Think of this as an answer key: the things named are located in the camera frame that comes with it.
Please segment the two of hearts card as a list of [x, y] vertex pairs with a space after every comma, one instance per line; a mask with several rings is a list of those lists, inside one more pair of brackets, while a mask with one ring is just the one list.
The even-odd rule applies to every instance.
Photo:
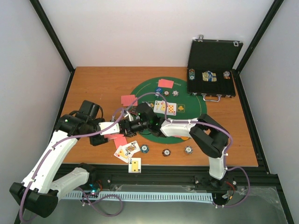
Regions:
[[130, 151], [127, 151], [124, 146], [119, 146], [115, 151], [114, 156], [123, 162], [128, 163], [129, 158], [131, 158], [133, 154]]

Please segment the blue 50 chip stack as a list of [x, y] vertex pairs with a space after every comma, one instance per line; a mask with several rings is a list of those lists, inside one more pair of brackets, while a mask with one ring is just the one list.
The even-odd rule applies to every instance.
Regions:
[[149, 147], [147, 145], [141, 145], [140, 146], [140, 151], [144, 154], [149, 152]]

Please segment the two of spades card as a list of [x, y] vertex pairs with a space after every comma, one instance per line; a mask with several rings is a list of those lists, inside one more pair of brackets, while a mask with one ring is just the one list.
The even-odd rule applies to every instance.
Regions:
[[141, 173], [141, 165], [142, 165], [141, 158], [134, 158], [134, 157], [129, 158], [128, 172], [129, 173]]

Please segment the brown 100 chip stack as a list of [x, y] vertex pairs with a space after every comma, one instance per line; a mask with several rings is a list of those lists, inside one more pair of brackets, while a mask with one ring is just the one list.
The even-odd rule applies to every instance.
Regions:
[[162, 151], [162, 155], [165, 156], [165, 157], [170, 156], [170, 154], [171, 154], [171, 151], [169, 149], [164, 149]]

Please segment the red heart card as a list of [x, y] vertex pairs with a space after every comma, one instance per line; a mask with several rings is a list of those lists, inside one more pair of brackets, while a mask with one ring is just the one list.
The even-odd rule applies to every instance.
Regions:
[[164, 101], [161, 101], [160, 103], [160, 107], [158, 108], [158, 112], [161, 113], [161, 114], [168, 114], [168, 105], [164, 102]]

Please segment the red diamond card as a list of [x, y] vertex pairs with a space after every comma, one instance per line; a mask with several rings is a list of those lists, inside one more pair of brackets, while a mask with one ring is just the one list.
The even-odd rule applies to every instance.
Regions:
[[177, 104], [176, 103], [168, 103], [167, 104], [167, 115], [176, 116], [177, 114]]

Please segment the blue small blind button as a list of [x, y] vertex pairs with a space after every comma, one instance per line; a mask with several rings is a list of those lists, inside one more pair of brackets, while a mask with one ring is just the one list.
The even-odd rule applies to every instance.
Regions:
[[157, 88], [155, 89], [156, 92], [161, 92], [162, 90], [163, 90], [163, 89], [160, 88], [160, 87], [157, 87]]

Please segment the blue orange chips top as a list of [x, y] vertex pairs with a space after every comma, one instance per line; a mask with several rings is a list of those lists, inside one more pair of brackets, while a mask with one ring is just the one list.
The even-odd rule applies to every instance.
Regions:
[[173, 92], [172, 92], [172, 95], [175, 96], [175, 97], [178, 96], [178, 94], [179, 94], [178, 91], [173, 91]]

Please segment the blue orange 10 chip stack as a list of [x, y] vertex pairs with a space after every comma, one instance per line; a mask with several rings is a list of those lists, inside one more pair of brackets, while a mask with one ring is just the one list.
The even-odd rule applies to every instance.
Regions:
[[193, 153], [193, 148], [192, 148], [191, 146], [186, 146], [186, 147], [185, 147], [185, 152], [186, 152], [187, 154], [192, 154], [192, 153]]

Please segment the spade card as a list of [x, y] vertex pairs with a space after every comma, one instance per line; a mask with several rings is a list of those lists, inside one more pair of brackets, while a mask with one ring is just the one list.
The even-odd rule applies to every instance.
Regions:
[[164, 104], [164, 101], [156, 100], [154, 104], [154, 112], [155, 113], [163, 113], [162, 111], [162, 105]]

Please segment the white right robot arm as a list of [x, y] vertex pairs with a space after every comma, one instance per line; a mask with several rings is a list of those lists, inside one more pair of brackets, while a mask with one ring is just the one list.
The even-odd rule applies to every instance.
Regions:
[[195, 141], [209, 159], [209, 175], [221, 180], [228, 168], [227, 150], [233, 143], [229, 132], [207, 114], [194, 119], [170, 119], [161, 117], [147, 104], [141, 103], [135, 108], [138, 118], [118, 121], [120, 133], [132, 137], [137, 132], [147, 130], [155, 137], [188, 137]]

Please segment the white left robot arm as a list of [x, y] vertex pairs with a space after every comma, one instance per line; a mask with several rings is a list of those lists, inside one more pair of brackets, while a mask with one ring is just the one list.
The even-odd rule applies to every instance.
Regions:
[[54, 177], [66, 155], [82, 136], [89, 136], [93, 146], [105, 141], [100, 134], [91, 136], [100, 130], [99, 123], [104, 121], [102, 117], [97, 117], [98, 112], [102, 111], [98, 104], [85, 100], [79, 110], [58, 120], [50, 142], [37, 164], [21, 183], [14, 182], [9, 189], [20, 206], [20, 217], [25, 210], [48, 217], [68, 193], [82, 185], [87, 188], [96, 185], [95, 168], [85, 163], [79, 164], [57, 180]]

